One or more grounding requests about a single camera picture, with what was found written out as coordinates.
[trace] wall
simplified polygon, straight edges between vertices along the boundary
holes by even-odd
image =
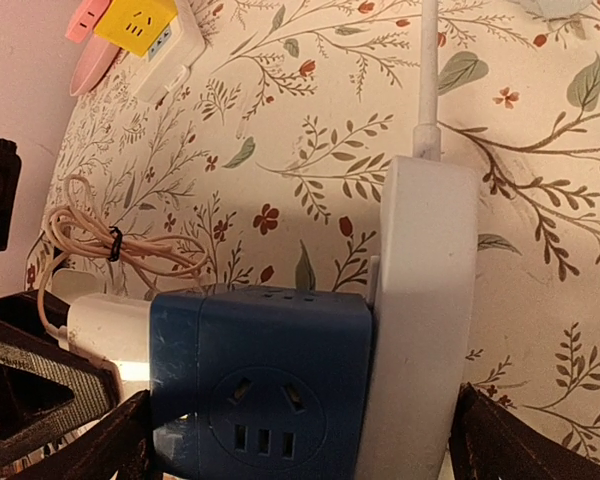
[[[23,168],[9,249],[0,253],[0,295],[23,286],[49,182],[74,100],[68,95],[82,47],[64,38],[78,0],[0,0],[0,136],[14,140]]]

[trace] dark blue plug adapter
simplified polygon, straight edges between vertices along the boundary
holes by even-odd
[[[160,467],[195,480],[351,479],[372,317],[362,297],[268,287],[151,306]]]

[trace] floral tablecloth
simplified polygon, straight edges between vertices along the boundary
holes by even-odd
[[[199,238],[213,281],[363,292],[388,162],[411,150],[419,2],[193,8],[208,49],[192,78],[140,104],[121,56],[75,109],[49,206],[79,173],[127,235]],[[439,31],[444,161],[483,181],[466,379],[600,462],[600,0],[552,22],[445,0]],[[29,286],[48,257],[34,250]],[[167,287],[119,263],[73,266],[110,292]]]

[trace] power cord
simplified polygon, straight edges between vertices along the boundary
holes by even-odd
[[[81,209],[76,200],[73,183],[81,183],[84,187],[86,209]],[[38,291],[38,313],[45,330],[56,340],[66,340],[66,330],[52,325],[44,311],[44,294],[51,275],[71,255],[85,258],[120,260],[129,265],[138,277],[149,287],[155,284],[148,274],[158,277],[181,278],[191,280],[200,287],[200,270],[207,262],[209,255],[206,248],[195,238],[184,235],[160,235],[142,240],[134,240],[124,236],[117,227],[108,226],[99,213],[91,195],[91,184],[80,175],[70,175],[64,181],[65,205],[60,205],[49,211],[43,221],[44,232],[51,244],[63,253],[54,259],[47,267],[40,280]],[[72,238],[71,233],[82,230],[88,235],[87,239]],[[194,244],[201,252],[201,258],[194,261],[175,249],[174,241],[184,241]],[[162,270],[145,262],[145,258],[157,257],[169,260],[181,268],[177,270]]]

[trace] white cable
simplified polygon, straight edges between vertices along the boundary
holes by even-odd
[[[79,182],[83,185],[86,201],[85,206],[90,211],[83,210],[78,206],[75,192],[71,188],[72,182]],[[44,311],[45,287],[51,275],[71,255],[93,259],[108,259],[111,256],[116,240],[116,234],[112,234],[111,232],[112,227],[104,223],[102,216],[93,202],[91,185],[86,178],[80,175],[70,175],[67,177],[64,182],[64,194],[66,204],[53,208],[45,215],[43,221],[43,228],[47,239],[55,248],[62,250],[63,253],[45,270],[40,280],[40,290],[38,291],[38,313],[40,320],[49,335],[57,340],[63,338],[64,332],[49,323]],[[89,238],[82,240],[72,238],[71,232],[73,230],[82,230],[89,235]],[[194,261],[178,253],[173,243],[177,240],[193,243],[200,251],[201,258]],[[161,270],[146,263],[144,261],[145,257],[158,257],[169,260],[181,268],[176,271]],[[152,289],[155,288],[155,284],[149,279],[147,274],[191,280],[195,286],[199,287],[200,269],[207,260],[208,253],[206,248],[195,238],[184,235],[161,235],[142,240],[134,240],[123,236],[120,246],[120,261],[125,262],[133,268],[140,279]]]
[[[438,128],[438,0],[422,0],[420,105],[413,130],[413,156],[440,160]]]

